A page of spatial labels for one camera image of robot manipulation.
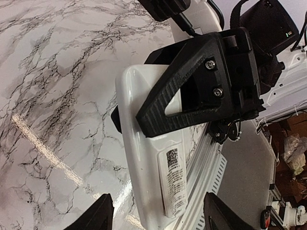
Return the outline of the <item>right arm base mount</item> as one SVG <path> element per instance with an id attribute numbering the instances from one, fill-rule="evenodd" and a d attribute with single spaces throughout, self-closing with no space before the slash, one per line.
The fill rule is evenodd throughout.
<path id="1" fill-rule="evenodd" d="M 219 120 L 210 122 L 207 128 L 207 133 L 220 145 L 223 145 L 227 139 L 232 142 L 239 141 L 242 133 L 241 120 L 238 119 L 231 122 Z"/>

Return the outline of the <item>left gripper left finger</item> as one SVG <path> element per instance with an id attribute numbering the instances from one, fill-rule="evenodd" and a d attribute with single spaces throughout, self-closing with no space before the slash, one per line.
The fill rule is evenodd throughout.
<path id="1" fill-rule="evenodd" d="M 113 200 L 101 195 L 75 222 L 64 230 L 112 230 Z"/>

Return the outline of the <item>white remote control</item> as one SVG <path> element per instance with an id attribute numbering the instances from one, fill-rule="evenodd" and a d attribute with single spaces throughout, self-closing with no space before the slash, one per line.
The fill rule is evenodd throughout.
<path id="1" fill-rule="evenodd" d="M 163 230 L 184 214 L 177 218 L 165 215 L 158 153 L 174 144 L 182 144 L 187 168 L 204 130 L 204 125 L 197 125 L 154 138 L 143 134 L 136 115 L 165 70 L 166 65 L 133 65 L 116 78 L 121 133 L 132 189 L 141 225 L 147 230 Z"/>

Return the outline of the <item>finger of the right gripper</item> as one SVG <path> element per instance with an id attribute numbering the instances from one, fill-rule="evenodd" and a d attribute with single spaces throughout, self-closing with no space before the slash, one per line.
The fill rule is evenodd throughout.
<path id="1" fill-rule="evenodd" d="M 170 65 L 186 42 L 184 40 L 153 51 L 146 59 L 145 64 Z M 182 109 L 183 112 L 187 112 L 192 109 L 192 78 L 185 82 L 180 90 Z M 116 130 L 121 132 L 118 106 L 113 110 L 111 120 Z"/>
<path id="2" fill-rule="evenodd" d="M 155 50 L 146 63 L 168 66 L 136 115 L 147 138 L 227 119 L 235 113 L 220 33 Z"/>

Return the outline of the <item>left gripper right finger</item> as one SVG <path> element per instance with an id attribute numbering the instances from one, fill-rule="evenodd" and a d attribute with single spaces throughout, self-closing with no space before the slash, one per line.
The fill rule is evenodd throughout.
<path id="1" fill-rule="evenodd" d="M 216 194 L 207 192 L 203 203 L 205 230 L 254 229 L 232 211 Z"/>

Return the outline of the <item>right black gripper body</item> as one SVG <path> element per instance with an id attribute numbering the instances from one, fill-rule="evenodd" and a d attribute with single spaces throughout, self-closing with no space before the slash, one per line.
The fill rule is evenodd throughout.
<path id="1" fill-rule="evenodd" d="M 260 78 L 249 32 L 244 27 L 217 33 L 224 45 L 230 80 L 231 104 L 216 114 L 216 120 L 254 119 L 264 111 Z"/>

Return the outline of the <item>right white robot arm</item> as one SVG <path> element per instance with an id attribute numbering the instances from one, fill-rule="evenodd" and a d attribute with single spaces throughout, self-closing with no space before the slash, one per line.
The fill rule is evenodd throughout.
<path id="1" fill-rule="evenodd" d="M 196 34 L 183 14 L 176 23 L 190 39 L 153 51 L 146 64 L 167 68 L 133 116 L 153 138 L 209 123 L 220 142 L 237 122 L 258 117 L 267 93 L 285 69 L 277 55 L 295 50 L 303 32 L 277 0 L 260 0 L 245 13 L 233 8 L 230 29 Z"/>

